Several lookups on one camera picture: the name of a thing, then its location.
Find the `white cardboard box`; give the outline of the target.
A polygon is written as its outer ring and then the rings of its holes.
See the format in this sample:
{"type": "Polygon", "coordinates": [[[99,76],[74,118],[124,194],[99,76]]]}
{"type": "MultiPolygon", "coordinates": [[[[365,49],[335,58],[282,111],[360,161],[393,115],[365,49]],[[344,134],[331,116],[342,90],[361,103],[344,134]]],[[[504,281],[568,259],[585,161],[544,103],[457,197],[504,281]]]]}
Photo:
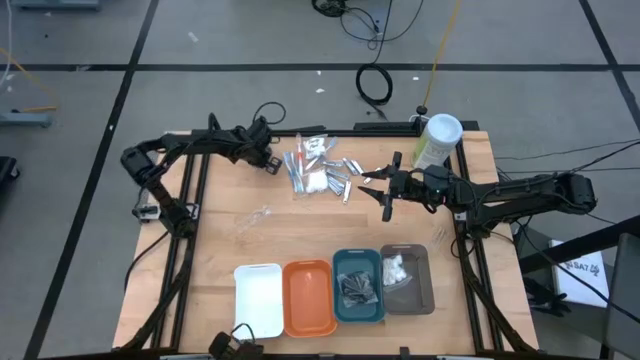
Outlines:
{"type": "Polygon", "coordinates": [[[556,294],[565,293],[566,301],[599,308],[607,307],[608,281],[600,252],[583,255],[552,268],[556,294]]]}

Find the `white plastic bin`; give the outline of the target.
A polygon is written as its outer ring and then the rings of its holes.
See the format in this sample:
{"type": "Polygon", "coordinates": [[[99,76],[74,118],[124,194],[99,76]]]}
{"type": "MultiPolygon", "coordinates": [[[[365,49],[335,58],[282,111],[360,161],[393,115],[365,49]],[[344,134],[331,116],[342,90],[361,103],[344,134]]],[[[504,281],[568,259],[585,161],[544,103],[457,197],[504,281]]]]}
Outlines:
{"type": "Polygon", "coordinates": [[[234,270],[234,336],[241,340],[279,337],[284,331],[282,268],[242,265],[234,270]]]}

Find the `brown plastic bin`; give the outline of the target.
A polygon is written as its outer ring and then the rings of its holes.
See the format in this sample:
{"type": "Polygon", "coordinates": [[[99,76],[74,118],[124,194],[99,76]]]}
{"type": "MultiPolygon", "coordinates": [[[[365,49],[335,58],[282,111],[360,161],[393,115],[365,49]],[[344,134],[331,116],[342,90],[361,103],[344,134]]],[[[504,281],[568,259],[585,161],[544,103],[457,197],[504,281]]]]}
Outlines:
{"type": "Polygon", "coordinates": [[[427,249],[420,244],[384,245],[382,260],[400,254],[404,266],[412,276],[405,286],[386,291],[383,286],[385,309],[393,315],[427,315],[435,309],[427,249]]]}

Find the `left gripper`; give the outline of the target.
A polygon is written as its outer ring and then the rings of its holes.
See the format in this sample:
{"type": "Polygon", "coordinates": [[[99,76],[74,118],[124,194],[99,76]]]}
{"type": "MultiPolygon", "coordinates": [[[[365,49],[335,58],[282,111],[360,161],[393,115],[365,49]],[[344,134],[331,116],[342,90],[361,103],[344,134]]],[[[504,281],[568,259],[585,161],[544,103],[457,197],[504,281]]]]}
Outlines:
{"type": "MultiPolygon", "coordinates": [[[[240,159],[251,165],[267,165],[272,157],[270,148],[272,136],[266,118],[258,117],[254,120],[248,129],[241,132],[241,138],[245,144],[241,148],[240,159]]],[[[266,167],[266,171],[271,175],[276,175],[283,160],[274,157],[273,162],[266,167]]]]}

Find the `black caster object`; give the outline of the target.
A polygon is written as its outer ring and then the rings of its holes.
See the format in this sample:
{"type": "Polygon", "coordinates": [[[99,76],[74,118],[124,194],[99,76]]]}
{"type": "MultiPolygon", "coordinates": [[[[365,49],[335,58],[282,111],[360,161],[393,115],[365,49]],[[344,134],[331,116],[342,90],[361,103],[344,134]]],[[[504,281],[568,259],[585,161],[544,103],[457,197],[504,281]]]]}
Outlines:
{"type": "Polygon", "coordinates": [[[0,189],[7,187],[21,175],[17,160],[13,157],[0,156],[0,189]]]}

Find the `clear plastic wrapper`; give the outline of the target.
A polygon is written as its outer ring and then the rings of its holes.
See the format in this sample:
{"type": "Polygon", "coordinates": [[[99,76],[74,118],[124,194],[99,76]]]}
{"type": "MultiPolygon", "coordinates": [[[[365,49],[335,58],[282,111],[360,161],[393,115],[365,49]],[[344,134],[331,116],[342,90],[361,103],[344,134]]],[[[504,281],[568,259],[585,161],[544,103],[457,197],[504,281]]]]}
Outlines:
{"type": "Polygon", "coordinates": [[[427,249],[430,252],[438,252],[442,243],[447,239],[447,230],[443,227],[437,227],[428,242],[427,249]]]}

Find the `clear plastic bag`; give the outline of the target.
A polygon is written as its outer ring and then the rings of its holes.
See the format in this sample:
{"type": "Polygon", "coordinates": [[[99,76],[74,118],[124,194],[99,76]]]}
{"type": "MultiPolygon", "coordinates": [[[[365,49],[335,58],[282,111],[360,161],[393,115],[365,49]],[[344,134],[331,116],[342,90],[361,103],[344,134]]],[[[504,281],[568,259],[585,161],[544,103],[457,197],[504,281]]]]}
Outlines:
{"type": "Polygon", "coordinates": [[[265,218],[271,215],[272,211],[268,206],[263,206],[258,210],[251,212],[246,215],[244,218],[239,220],[236,225],[236,233],[238,235],[244,234],[249,229],[255,227],[265,218]]]}

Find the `orange plastic bin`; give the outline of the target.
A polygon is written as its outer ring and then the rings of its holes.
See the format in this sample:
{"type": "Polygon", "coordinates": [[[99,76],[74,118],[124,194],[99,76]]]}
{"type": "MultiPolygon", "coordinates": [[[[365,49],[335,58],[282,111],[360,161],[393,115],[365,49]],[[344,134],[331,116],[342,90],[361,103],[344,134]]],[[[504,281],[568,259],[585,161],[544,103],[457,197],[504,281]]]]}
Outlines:
{"type": "Polygon", "coordinates": [[[288,263],[282,274],[284,331],[294,338],[324,337],[337,328],[331,265],[324,260],[288,263]]]}

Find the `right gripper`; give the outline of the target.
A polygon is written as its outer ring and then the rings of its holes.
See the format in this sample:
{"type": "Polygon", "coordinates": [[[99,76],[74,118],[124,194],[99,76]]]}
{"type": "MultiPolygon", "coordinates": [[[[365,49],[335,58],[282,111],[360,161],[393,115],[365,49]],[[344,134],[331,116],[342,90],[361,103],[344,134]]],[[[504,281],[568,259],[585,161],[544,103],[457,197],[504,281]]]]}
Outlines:
{"type": "MultiPolygon", "coordinates": [[[[394,198],[420,203],[429,213],[435,213],[437,207],[446,202],[449,190],[449,171],[441,166],[429,165],[426,168],[399,170],[402,153],[395,151],[390,164],[381,168],[380,180],[392,178],[394,198]]],[[[382,221],[389,222],[392,217],[393,198],[383,191],[374,190],[374,199],[383,208],[382,221]]]]}

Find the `white cotton swabs packet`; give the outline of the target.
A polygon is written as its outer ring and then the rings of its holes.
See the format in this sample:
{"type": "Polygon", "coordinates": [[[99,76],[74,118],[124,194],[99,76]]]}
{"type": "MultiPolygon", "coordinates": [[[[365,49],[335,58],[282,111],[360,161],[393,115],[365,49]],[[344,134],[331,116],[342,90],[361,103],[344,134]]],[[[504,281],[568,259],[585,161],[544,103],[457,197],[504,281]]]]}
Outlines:
{"type": "Polygon", "coordinates": [[[321,156],[326,152],[326,134],[316,135],[303,141],[303,147],[307,158],[321,156]]]}

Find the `white-lidded wipes canister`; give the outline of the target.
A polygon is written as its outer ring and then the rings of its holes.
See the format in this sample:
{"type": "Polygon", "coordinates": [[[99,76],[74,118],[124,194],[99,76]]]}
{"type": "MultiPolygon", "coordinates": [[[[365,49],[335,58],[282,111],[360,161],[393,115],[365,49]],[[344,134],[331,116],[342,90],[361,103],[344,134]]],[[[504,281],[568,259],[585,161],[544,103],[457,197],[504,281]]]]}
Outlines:
{"type": "Polygon", "coordinates": [[[463,134],[461,122],[452,115],[440,113],[426,121],[411,156],[414,168],[441,166],[454,150],[463,134]]]}

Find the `black clamp device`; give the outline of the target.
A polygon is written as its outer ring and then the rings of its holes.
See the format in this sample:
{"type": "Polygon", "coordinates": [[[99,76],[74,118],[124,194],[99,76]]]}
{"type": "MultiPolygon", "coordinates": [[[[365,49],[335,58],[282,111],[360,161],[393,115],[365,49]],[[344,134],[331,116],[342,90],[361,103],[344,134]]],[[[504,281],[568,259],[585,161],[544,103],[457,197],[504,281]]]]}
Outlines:
{"type": "Polygon", "coordinates": [[[564,303],[567,297],[565,293],[555,294],[534,279],[524,278],[523,282],[531,309],[556,317],[571,313],[571,309],[564,303]]]}

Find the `black metal beam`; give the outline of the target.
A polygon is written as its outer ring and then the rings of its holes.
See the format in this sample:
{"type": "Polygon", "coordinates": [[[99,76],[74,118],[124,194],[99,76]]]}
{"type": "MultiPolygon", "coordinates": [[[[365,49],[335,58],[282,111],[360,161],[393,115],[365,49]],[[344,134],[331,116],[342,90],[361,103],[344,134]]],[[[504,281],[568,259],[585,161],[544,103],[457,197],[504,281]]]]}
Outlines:
{"type": "Polygon", "coordinates": [[[552,266],[554,263],[564,263],[583,255],[616,247],[623,234],[640,238],[640,215],[560,245],[545,250],[536,250],[533,255],[526,256],[519,261],[521,273],[527,274],[552,266]]]}

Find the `blue-grey stand foot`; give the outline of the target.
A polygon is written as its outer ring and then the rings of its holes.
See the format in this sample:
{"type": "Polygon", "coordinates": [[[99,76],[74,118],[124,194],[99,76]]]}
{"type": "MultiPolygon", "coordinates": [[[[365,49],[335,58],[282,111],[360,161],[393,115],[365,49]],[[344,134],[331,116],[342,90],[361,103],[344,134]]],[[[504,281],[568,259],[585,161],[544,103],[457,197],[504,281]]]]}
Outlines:
{"type": "Polygon", "coordinates": [[[0,126],[37,126],[48,128],[52,123],[52,117],[48,114],[24,112],[0,113],[0,126]]]}
{"type": "Polygon", "coordinates": [[[21,10],[96,10],[101,9],[101,0],[9,0],[9,4],[21,10]]]}

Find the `white cotton balls packet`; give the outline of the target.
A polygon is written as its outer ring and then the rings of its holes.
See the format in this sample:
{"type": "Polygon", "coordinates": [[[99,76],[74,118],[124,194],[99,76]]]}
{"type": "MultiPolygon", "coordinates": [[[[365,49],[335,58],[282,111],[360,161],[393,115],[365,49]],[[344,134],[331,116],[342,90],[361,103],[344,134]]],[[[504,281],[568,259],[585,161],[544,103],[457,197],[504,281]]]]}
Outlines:
{"type": "Polygon", "coordinates": [[[385,257],[382,268],[382,282],[386,291],[403,287],[412,280],[412,276],[405,269],[403,257],[400,254],[385,257]]]}
{"type": "Polygon", "coordinates": [[[304,175],[307,194],[324,192],[328,187],[328,177],[324,170],[315,170],[304,175]]]}

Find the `black aluminium table frame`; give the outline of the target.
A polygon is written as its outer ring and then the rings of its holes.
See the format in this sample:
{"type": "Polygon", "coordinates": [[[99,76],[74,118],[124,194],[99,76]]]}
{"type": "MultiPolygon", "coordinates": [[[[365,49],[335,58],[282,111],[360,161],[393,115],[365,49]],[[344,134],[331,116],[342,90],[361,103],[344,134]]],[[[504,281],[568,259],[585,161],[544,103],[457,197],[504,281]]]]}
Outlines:
{"type": "MultiPolygon", "coordinates": [[[[273,130],[281,137],[274,151],[285,151],[294,145],[297,132],[303,136],[327,133],[337,136],[339,151],[356,158],[365,170],[378,164],[385,166],[394,151],[403,152],[403,168],[418,136],[413,129],[381,129],[385,124],[356,124],[355,130],[318,130],[319,127],[295,130],[273,130]]],[[[173,331],[180,295],[176,295],[164,317],[164,328],[158,345],[145,349],[173,348],[180,353],[204,353],[215,335],[229,331],[234,322],[233,270],[242,264],[285,263],[297,259],[321,258],[330,261],[340,248],[380,248],[398,240],[401,243],[423,243],[428,246],[437,227],[447,230],[447,239],[438,252],[430,252],[429,261],[435,291],[436,309],[431,315],[391,315],[381,323],[339,324],[329,336],[293,338],[283,335],[264,339],[267,359],[334,359],[395,358],[400,347],[408,347],[413,358],[436,354],[469,355],[476,350],[473,334],[480,329],[478,346],[493,349],[497,336],[496,321],[489,324],[488,312],[477,296],[475,316],[471,325],[465,282],[460,260],[450,254],[450,242],[455,236],[453,215],[440,208],[430,215],[420,205],[403,202],[394,205],[392,222],[380,221],[381,209],[370,197],[355,189],[348,205],[332,200],[329,194],[319,198],[294,199],[286,166],[277,176],[255,169],[245,162],[231,164],[220,156],[210,159],[203,196],[197,187],[201,156],[187,165],[186,156],[177,161],[165,176],[163,184],[178,196],[182,185],[188,190],[188,200],[203,198],[199,233],[195,243],[195,258],[188,292],[183,296],[185,307],[182,326],[173,331]],[[238,235],[237,222],[254,210],[269,206],[272,214],[238,235]]],[[[163,292],[166,268],[179,272],[184,241],[164,243],[147,260],[133,270],[119,317],[113,347],[124,347],[143,326],[163,292]]],[[[538,347],[531,312],[526,301],[516,252],[511,241],[496,234],[483,241],[484,252],[479,260],[487,269],[492,283],[493,298],[510,325],[523,341],[538,347]]]]}

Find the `teal plastic bin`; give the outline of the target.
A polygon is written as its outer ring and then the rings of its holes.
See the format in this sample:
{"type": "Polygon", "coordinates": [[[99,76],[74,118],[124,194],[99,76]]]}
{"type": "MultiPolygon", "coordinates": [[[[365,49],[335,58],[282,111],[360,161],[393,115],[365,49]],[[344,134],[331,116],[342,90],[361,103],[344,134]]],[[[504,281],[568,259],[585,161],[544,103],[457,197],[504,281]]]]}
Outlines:
{"type": "Polygon", "coordinates": [[[381,256],[374,249],[341,249],[333,255],[333,302],[334,313],[342,323],[377,323],[385,316],[382,294],[381,256]],[[372,278],[379,301],[373,304],[356,305],[347,308],[339,291],[337,275],[366,271],[372,278]]]}

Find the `grey panel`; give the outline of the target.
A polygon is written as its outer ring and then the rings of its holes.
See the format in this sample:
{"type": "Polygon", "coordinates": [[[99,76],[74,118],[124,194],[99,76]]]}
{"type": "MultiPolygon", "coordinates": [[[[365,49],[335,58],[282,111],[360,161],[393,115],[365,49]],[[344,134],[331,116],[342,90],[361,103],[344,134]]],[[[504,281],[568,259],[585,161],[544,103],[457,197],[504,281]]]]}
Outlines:
{"type": "Polygon", "coordinates": [[[640,238],[620,236],[609,300],[638,318],[613,307],[607,309],[604,342],[634,360],[640,360],[640,238]]]}

